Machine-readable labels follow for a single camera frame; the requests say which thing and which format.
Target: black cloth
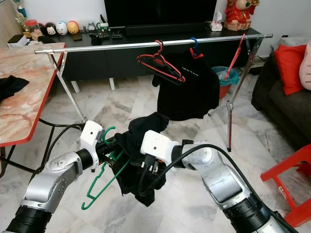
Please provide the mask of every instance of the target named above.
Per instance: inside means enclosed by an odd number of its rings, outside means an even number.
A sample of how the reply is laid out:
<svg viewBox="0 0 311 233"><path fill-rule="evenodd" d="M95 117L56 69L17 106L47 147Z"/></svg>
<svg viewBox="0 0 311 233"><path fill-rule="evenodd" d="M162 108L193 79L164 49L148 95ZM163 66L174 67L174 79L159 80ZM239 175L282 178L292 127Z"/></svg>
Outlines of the black cloth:
<svg viewBox="0 0 311 233"><path fill-rule="evenodd" d="M149 116L140 117L130 122L128 131L115 134L119 148L115 154L119 154L124 150L127 156L121 156L117 164L112 167L113 173L116 174L123 165L131 158L131 162L117 177L117 181L121 188L122 194L133 193L135 198L146 206L151 205L155 201L155 191L152 189L147 195L141 196L138 193L138 183L140 181L143 169L140 167L145 160L145 155L140 153L140 147L145 133L153 130L157 133L165 130L169 124L169 119L159 113L152 113ZM159 163L158 172L156 174L147 174L144 183L150 184L155 180L158 174L165 168L164 163ZM166 182L165 176L156 184L155 189L160 189Z"/></svg>
<svg viewBox="0 0 311 233"><path fill-rule="evenodd" d="M219 79L207 64L203 54L193 56L191 50L171 53L165 59L186 78L174 85L154 75L153 86L160 84L157 111L170 120L203 118L210 109L219 105Z"/></svg>
<svg viewBox="0 0 311 233"><path fill-rule="evenodd" d="M0 101L11 97L14 93L23 89L29 81L10 75L8 78L0 79Z"/></svg>

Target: clothes rack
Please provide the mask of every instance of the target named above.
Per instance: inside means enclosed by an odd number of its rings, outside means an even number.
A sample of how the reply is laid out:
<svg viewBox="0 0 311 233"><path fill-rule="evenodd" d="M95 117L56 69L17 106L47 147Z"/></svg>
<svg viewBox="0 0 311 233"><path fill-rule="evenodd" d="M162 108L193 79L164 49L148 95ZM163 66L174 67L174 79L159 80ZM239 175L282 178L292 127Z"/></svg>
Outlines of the clothes rack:
<svg viewBox="0 0 311 233"><path fill-rule="evenodd" d="M272 38L272 34L254 34L254 35L246 35L244 37L244 40L246 41L247 46L247 53L248 53L248 60L245 66L245 69L241 75L240 81L237 85L236 90L234 91L231 100L228 100L226 105L220 106L215 110L211 110L208 115L211 116L213 113L222 110L223 108L227 108L228 111L228 126L227 126L227 149L228 151L231 151L231 140L232 140L232 111L233 111L233 102L240 90L240 87L251 67L251 65L254 62L254 58L256 56L256 53L258 51L258 48L260 47L263 39L265 38ZM222 42L222 41L236 41L241 40L242 35L238 36L223 36L223 37L212 37L212 38L200 38L197 39L198 43L210 43L210 42ZM255 45L253 49L250 47L249 40L255 39ZM163 41L164 46L169 45L185 45L185 44L195 44L196 42L191 39L187 40L172 40L172 41ZM145 48L145 47L156 47L159 44L157 42L147 42L147 43L134 43L134 44L118 44L118 45L103 45L103 46L87 46L87 47L74 47L74 48L64 48L64 49L56 49L56 50L35 50L35 54L46 54L49 58L49 61L51 64L57 69L57 76L66 91L70 101L72 102L73 106L75 107L79 118L82 120L82 122L86 121L86 117L82 114L78 104L76 103L71 91L69 90L68 86L65 83L65 80L62 77L67 53L68 52L83 52L83 51L98 51L98 50L119 50L119 49L135 49L135 48ZM63 60L60 67L58 67L56 60L54 59L53 54L54 53L63 53Z"/></svg>

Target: black t-shirt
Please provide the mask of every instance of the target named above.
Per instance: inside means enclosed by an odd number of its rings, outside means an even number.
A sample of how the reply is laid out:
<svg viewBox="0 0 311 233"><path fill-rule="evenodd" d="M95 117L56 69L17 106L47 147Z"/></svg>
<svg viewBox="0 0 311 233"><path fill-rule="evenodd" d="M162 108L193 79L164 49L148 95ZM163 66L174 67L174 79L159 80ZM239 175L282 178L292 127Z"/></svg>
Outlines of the black t-shirt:
<svg viewBox="0 0 311 233"><path fill-rule="evenodd" d="M186 78L181 85L174 85L154 75L153 85L160 84L157 111L170 120L203 118L219 104L219 79L209 67L203 54L194 56L191 50L171 53L165 59Z"/></svg>

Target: grey sofa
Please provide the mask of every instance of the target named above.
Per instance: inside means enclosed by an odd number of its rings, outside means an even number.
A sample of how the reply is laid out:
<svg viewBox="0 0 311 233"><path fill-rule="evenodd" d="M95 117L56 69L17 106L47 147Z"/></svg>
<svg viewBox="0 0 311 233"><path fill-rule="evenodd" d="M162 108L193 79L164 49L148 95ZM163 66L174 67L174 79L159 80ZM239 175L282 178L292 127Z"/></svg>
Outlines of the grey sofa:
<svg viewBox="0 0 311 233"><path fill-rule="evenodd" d="M305 89L285 95L274 53L258 77L252 105L267 113L297 148L311 143L311 91Z"/></svg>

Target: television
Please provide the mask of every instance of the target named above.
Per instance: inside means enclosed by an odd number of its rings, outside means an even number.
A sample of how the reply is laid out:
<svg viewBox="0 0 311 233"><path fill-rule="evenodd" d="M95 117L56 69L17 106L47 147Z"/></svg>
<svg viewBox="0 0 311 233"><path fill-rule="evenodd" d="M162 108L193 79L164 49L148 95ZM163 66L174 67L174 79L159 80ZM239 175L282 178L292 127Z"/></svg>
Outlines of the television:
<svg viewBox="0 0 311 233"><path fill-rule="evenodd" d="M110 28L212 21L217 0L104 0Z"/></svg>

